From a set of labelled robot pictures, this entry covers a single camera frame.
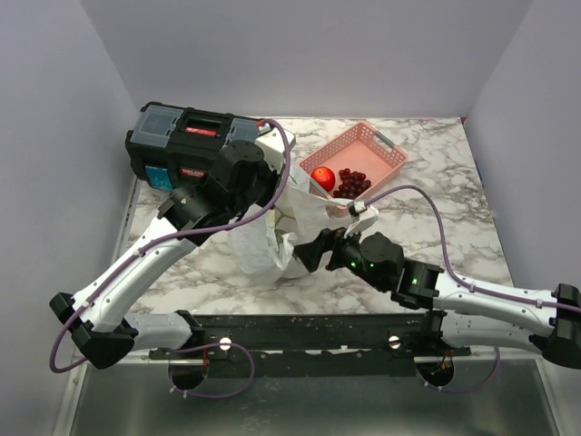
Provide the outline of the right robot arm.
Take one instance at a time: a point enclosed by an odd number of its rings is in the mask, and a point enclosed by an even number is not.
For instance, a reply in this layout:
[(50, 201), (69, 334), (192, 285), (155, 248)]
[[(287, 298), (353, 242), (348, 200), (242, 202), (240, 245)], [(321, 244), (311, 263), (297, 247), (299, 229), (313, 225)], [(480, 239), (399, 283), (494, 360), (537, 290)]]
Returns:
[(439, 316), (418, 333), (419, 348), (430, 356), (449, 347), (473, 345), (536, 352), (556, 365), (580, 366), (580, 291), (559, 284), (554, 291), (511, 288), (468, 277), (455, 279), (437, 265), (412, 261), (382, 233), (367, 237), (325, 229), (294, 254), (310, 271), (326, 265), (346, 268), (392, 301)]

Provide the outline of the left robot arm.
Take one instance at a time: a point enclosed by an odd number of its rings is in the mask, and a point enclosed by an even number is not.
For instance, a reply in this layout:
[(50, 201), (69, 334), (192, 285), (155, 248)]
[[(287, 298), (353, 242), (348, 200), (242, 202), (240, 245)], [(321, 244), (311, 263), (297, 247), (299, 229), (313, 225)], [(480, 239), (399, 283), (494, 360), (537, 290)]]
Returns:
[(201, 329), (186, 312), (136, 315), (133, 304), (170, 267), (212, 235), (262, 217), (281, 197), (291, 166), (291, 147), (281, 137), (268, 143), (234, 141), (218, 153), (195, 185), (172, 191), (142, 236), (82, 290), (59, 292), (49, 306), (64, 331), (97, 369), (129, 352), (172, 349), (183, 359), (201, 348)]

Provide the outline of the red fake apple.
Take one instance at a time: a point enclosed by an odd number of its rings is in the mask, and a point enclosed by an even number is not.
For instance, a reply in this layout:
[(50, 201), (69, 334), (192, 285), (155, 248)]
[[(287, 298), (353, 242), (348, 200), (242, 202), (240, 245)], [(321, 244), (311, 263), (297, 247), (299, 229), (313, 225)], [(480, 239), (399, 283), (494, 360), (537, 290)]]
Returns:
[(315, 168), (311, 172), (310, 177), (327, 193), (333, 190), (336, 183), (335, 173), (326, 166), (319, 166)]

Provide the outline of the white plastic bag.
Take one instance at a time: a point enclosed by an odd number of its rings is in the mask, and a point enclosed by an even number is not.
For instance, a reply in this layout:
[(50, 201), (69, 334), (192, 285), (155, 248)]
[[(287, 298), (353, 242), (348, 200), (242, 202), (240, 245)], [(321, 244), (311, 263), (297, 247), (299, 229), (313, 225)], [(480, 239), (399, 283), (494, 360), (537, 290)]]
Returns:
[(353, 225), (348, 199), (333, 199), (313, 189), (298, 165), (290, 168), (284, 192), (274, 208), (228, 232), (231, 255), (242, 273), (260, 283), (306, 276), (294, 256), (297, 245), (312, 242), (325, 228)]

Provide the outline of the dark red fake grapes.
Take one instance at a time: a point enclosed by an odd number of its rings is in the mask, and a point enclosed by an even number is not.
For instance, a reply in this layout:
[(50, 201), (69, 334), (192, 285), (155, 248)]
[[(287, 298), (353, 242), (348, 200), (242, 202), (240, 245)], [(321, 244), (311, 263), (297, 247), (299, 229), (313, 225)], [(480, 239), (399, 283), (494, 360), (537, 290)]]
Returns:
[(353, 200), (365, 193), (371, 186), (371, 180), (366, 174), (351, 171), (350, 168), (339, 170), (340, 184), (333, 191), (333, 198), (344, 198)]

